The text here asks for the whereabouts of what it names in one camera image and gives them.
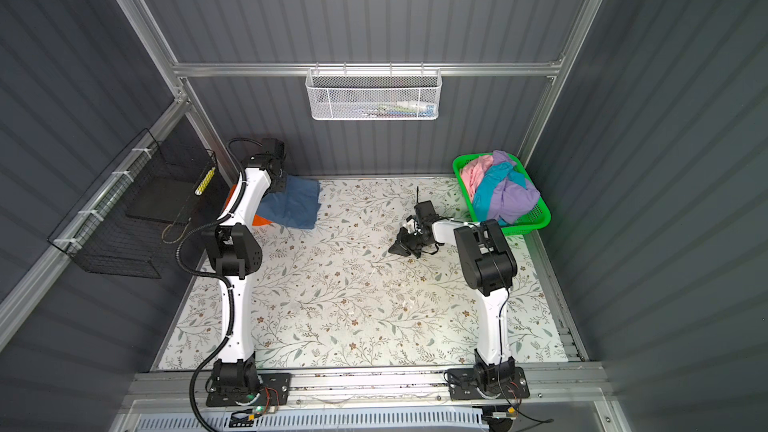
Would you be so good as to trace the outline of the blue t shirt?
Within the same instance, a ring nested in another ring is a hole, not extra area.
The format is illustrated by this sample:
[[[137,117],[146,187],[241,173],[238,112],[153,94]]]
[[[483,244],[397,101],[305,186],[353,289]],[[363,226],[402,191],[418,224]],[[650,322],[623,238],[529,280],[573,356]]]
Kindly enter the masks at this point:
[[[266,194],[255,215],[284,227],[310,230],[320,209],[319,195],[318,180],[288,176],[285,190]]]

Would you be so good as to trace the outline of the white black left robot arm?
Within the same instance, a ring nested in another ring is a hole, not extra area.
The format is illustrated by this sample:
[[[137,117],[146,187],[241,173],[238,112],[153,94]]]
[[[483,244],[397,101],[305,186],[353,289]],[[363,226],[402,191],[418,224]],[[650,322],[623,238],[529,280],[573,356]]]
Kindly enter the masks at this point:
[[[255,349],[246,320],[250,294],[263,251],[250,230],[265,195],[285,185],[285,145],[279,139],[234,138],[228,146],[248,143],[257,150],[236,163],[238,178],[215,226],[202,233],[213,275],[220,280],[222,343],[215,349],[206,389],[214,404],[250,405],[262,394]]]

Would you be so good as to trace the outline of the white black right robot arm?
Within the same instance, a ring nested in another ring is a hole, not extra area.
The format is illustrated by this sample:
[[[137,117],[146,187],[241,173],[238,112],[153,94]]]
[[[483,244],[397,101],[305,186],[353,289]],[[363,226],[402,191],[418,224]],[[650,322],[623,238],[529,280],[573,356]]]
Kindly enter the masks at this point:
[[[442,217],[430,201],[419,202],[399,228],[388,252],[402,257],[434,255],[444,245],[457,249],[466,285],[476,296],[478,341],[473,371],[484,394],[516,395],[510,389],[516,361],[509,351],[508,302],[516,259],[501,226],[494,220],[464,222]]]

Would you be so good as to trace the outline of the folded orange t shirt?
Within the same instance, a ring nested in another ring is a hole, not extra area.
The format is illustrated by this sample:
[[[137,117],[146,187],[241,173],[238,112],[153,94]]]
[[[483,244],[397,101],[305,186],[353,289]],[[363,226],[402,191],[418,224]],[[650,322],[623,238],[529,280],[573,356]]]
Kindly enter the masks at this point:
[[[233,195],[234,195],[235,188],[236,188],[235,185],[231,186],[230,191],[229,191],[229,195],[227,197],[227,201],[226,201],[225,206],[224,206],[224,209],[227,209],[227,207],[231,205],[231,203],[233,201]],[[259,215],[255,215],[254,218],[253,218],[253,221],[252,221],[252,225],[254,227],[261,227],[261,226],[266,226],[266,225],[271,225],[271,224],[272,224],[272,221],[267,220],[266,218],[263,218],[263,217],[261,217]]]

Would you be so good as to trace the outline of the pink t shirt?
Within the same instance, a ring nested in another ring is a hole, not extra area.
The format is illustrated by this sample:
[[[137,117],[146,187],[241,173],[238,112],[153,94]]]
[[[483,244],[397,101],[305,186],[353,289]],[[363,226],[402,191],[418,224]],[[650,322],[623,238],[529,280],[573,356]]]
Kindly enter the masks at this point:
[[[475,193],[483,181],[487,171],[493,165],[494,159],[491,155],[480,155],[469,161],[460,171],[460,178],[467,191],[469,201],[472,202]]]

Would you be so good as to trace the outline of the purple t shirt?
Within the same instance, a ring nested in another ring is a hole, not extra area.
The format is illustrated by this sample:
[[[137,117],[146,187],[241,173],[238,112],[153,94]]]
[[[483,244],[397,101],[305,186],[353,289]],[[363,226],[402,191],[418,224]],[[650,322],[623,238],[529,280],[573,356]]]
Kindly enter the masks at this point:
[[[493,165],[484,177],[485,189],[489,192],[487,218],[513,224],[532,211],[540,192],[529,178],[516,170],[517,161],[508,153],[496,150],[492,157]]]

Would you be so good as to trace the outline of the teal t shirt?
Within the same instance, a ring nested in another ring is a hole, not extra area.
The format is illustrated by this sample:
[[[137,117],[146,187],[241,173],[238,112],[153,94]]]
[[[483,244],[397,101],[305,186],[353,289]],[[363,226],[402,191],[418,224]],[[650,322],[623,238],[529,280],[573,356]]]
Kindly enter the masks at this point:
[[[493,165],[478,186],[473,208],[477,221],[496,220],[511,225],[527,214],[538,197],[515,162]]]

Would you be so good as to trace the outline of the green plastic laundry basket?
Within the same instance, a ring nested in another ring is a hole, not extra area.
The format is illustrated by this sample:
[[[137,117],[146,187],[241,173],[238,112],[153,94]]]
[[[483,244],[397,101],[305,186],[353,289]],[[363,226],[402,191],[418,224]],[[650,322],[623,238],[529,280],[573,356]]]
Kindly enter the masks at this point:
[[[481,154],[468,154],[468,155],[460,155],[459,157],[455,158],[453,161],[453,171],[454,174],[458,180],[458,184],[460,187],[461,194],[463,196],[463,199],[466,202],[466,205],[468,207],[468,213],[471,219],[475,222],[481,222],[476,220],[475,211],[473,208],[473,201],[469,201],[469,197],[467,194],[467,191],[465,189],[465,186],[460,178],[460,171],[461,169],[472,159],[475,159],[479,157],[480,155],[491,155],[492,153],[481,153]],[[517,157],[513,156],[512,154],[509,154],[509,156],[517,161],[516,170],[523,173],[527,178],[529,178],[531,181],[529,174],[525,170],[525,168],[520,164]],[[547,226],[551,221],[551,213],[545,204],[544,200],[541,197],[538,200],[537,205],[532,209],[531,212],[523,215],[521,218],[519,218],[515,223],[511,225],[504,225],[500,224],[501,230],[505,236],[513,236],[513,235],[525,235],[531,231],[542,229],[545,226]]]

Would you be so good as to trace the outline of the items in white basket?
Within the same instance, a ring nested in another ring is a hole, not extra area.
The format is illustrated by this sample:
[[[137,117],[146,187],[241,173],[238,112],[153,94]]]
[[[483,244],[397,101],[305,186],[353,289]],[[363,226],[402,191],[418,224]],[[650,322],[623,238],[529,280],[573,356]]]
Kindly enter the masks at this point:
[[[438,105],[419,100],[397,101],[380,104],[368,104],[354,109],[353,114],[368,118],[434,118],[438,115]]]

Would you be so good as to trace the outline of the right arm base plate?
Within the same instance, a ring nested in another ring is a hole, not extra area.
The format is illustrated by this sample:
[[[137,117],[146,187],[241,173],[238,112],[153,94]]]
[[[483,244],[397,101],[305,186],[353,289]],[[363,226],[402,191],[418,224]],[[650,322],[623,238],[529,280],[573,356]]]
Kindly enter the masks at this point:
[[[513,372],[480,379],[471,368],[453,368],[443,373],[450,399],[453,401],[503,400],[517,402],[530,397],[525,372],[516,367]]]

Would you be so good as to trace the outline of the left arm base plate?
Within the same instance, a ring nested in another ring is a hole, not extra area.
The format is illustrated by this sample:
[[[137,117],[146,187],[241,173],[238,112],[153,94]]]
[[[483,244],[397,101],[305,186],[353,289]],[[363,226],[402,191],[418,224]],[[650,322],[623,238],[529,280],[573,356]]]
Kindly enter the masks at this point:
[[[205,390],[208,393],[205,405],[207,407],[286,405],[291,379],[292,375],[288,373],[260,373],[255,384],[247,384],[239,379],[228,384],[225,379],[211,374],[205,384]]]

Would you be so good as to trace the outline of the aluminium mounting rail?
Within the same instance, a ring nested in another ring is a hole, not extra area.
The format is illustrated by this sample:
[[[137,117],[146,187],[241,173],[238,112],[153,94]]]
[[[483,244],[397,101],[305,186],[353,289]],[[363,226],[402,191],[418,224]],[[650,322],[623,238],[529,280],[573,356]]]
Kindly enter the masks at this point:
[[[449,401],[445,366],[289,369],[290,384],[278,391],[289,408],[322,406],[438,405]],[[614,397],[599,362],[524,363],[530,391],[525,404],[595,402]],[[189,372],[137,374],[119,407],[189,410]]]

